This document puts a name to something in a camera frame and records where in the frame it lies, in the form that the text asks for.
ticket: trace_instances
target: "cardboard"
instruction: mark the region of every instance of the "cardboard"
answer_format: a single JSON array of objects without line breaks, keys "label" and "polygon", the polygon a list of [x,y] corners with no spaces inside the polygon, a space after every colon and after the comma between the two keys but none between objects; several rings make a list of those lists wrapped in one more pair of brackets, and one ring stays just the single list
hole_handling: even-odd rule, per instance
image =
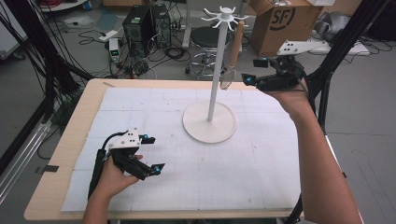
[{"label": "cardboard", "polygon": [[258,15],[250,44],[259,57],[276,56],[286,40],[306,41],[311,35],[323,7],[314,7],[305,0],[289,2],[290,5],[281,7],[272,0],[250,0]]},{"label": "cardboard", "polygon": [[103,0],[105,7],[132,7],[134,5],[146,6],[149,0]]}]

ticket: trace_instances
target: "grid paper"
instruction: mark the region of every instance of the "grid paper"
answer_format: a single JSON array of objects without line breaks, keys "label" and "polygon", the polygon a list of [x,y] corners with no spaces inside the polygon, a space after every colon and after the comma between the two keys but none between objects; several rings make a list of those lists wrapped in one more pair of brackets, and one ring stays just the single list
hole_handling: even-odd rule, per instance
[{"label": "grid paper", "polygon": [[110,211],[292,208],[300,195],[297,135],[279,103],[260,91],[219,91],[234,112],[233,136],[209,145],[191,138],[182,118],[210,90],[109,88],[78,157],[62,211],[84,211],[97,149],[113,133],[137,128],[156,138],[136,154],[165,163],[158,176],[116,195]]}]

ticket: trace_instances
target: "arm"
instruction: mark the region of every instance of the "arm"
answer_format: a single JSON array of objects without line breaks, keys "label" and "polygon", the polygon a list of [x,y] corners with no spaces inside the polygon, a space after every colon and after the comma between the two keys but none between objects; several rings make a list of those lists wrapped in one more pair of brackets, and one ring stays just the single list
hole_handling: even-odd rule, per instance
[{"label": "arm", "polygon": [[107,209],[111,198],[136,183],[139,179],[134,176],[125,176],[121,170],[114,165],[113,158],[106,161],[102,175],[96,189],[88,200],[85,209],[83,224],[100,224],[107,222]]},{"label": "arm", "polygon": [[297,90],[267,94],[281,103],[297,129],[305,219],[320,224],[361,223],[352,192],[305,93]]}]

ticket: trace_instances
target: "computer case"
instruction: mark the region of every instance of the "computer case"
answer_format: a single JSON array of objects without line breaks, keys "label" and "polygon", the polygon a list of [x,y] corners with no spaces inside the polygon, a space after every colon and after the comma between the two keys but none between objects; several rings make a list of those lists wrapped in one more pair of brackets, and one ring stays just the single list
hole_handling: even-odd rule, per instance
[{"label": "computer case", "polygon": [[150,7],[139,5],[131,7],[122,26],[131,55],[147,57],[149,55],[149,41],[155,36]]},{"label": "computer case", "polygon": [[160,49],[171,47],[170,16],[165,4],[151,6],[152,18],[157,35],[157,46]]}]

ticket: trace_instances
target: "hand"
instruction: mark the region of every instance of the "hand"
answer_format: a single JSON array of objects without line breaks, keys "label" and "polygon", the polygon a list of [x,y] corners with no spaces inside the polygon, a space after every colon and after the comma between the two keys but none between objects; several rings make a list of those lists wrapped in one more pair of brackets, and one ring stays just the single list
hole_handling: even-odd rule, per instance
[{"label": "hand", "polygon": [[[141,155],[136,155],[136,157],[139,160],[143,158]],[[133,175],[125,176],[121,170],[114,165],[113,158],[110,156],[106,160],[102,175],[100,176],[99,183],[94,193],[111,198],[137,181],[139,181],[139,179]]]},{"label": "hand", "polygon": [[301,85],[297,85],[287,91],[267,91],[265,94],[277,99],[292,119],[303,116],[306,112],[312,112],[307,93]]}]

